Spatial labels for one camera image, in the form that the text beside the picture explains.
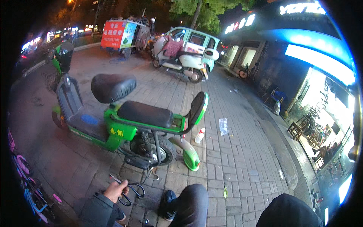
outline scissors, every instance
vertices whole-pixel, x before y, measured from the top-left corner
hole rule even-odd
[[[119,179],[117,179],[116,177],[114,177],[112,174],[110,174],[110,179],[114,179],[117,183],[119,183],[119,184],[121,184],[122,183],[122,181],[121,180],[119,180]],[[133,187],[132,187],[132,185],[136,185],[136,186],[138,186],[139,188],[141,188],[141,190],[142,190],[142,194],[139,194],[138,192],[137,192],[137,190],[135,190]],[[135,192],[135,194],[139,197],[139,199],[143,199],[144,198],[144,196],[145,196],[145,190],[144,190],[144,188],[141,186],[141,185],[139,185],[138,183],[129,183],[128,185],[127,185],[129,188],[131,188],[131,190],[133,190],[134,192]],[[121,197],[118,197],[118,201],[120,202],[120,203],[122,203],[123,205],[125,205],[125,206],[127,206],[127,207],[129,207],[129,206],[131,206],[132,205],[132,202],[131,202],[131,200],[125,195],[125,193],[123,192],[123,190],[122,190],[122,195],[123,195],[123,197],[125,197],[126,199],[127,199],[127,201],[129,202],[129,203],[124,203],[123,201],[121,201]]]

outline hand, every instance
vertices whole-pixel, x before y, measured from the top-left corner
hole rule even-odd
[[[121,196],[122,191],[125,195],[129,193],[129,188],[127,187],[128,184],[129,182],[127,180],[123,181],[121,184],[114,181],[106,189],[103,195],[109,198],[112,202],[117,203],[117,199]]]

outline red sign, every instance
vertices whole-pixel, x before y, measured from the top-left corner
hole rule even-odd
[[[101,46],[119,49],[126,23],[127,22],[123,21],[106,21],[101,40]]]

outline scooter seat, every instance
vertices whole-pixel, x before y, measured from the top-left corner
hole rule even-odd
[[[172,111],[134,101],[126,101],[117,115],[122,119],[167,129],[173,121]]]
[[[203,54],[199,54],[199,53],[192,53],[192,52],[186,52],[186,51],[178,51],[176,53],[176,58],[179,58],[182,55],[191,55],[191,56],[199,56],[202,57]]]
[[[91,82],[91,91],[100,103],[116,102],[130,94],[135,87],[134,75],[98,74]]]

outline road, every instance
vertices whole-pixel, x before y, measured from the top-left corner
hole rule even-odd
[[[109,173],[134,182],[141,180],[142,172],[124,164],[117,154],[55,126],[51,111],[57,99],[46,89],[44,80],[54,72],[51,65],[44,65],[13,86],[9,126],[17,152],[33,166],[45,191],[63,199],[60,209],[77,221],[85,199],[108,186]],[[83,102],[95,111],[107,107],[98,103],[90,90],[92,77],[99,73],[134,74],[137,88],[121,102],[139,101],[174,113],[186,114],[200,91],[210,96],[202,121],[186,137],[202,161],[200,169],[189,171],[179,151],[176,161],[157,170],[159,181],[145,182],[145,199],[132,198],[131,207],[120,205],[127,215],[124,223],[128,226],[140,226],[139,221],[145,218],[154,226],[168,226],[156,214],[162,192],[172,189],[178,195],[194,183],[208,189],[207,226],[232,227],[241,223],[244,227],[255,226],[273,198],[281,193],[294,194],[288,188],[274,146],[261,126],[262,119],[246,98],[246,93],[254,94],[240,79],[228,76],[222,67],[216,66],[207,82],[191,84],[176,79],[163,68],[154,69],[145,55],[136,54],[126,61],[118,61],[99,47],[75,52],[70,75],[78,80]],[[219,132],[220,118],[228,119],[229,133],[224,136]],[[203,127],[205,138],[201,144],[195,144],[194,137]],[[228,190],[226,199],[224,185]]]

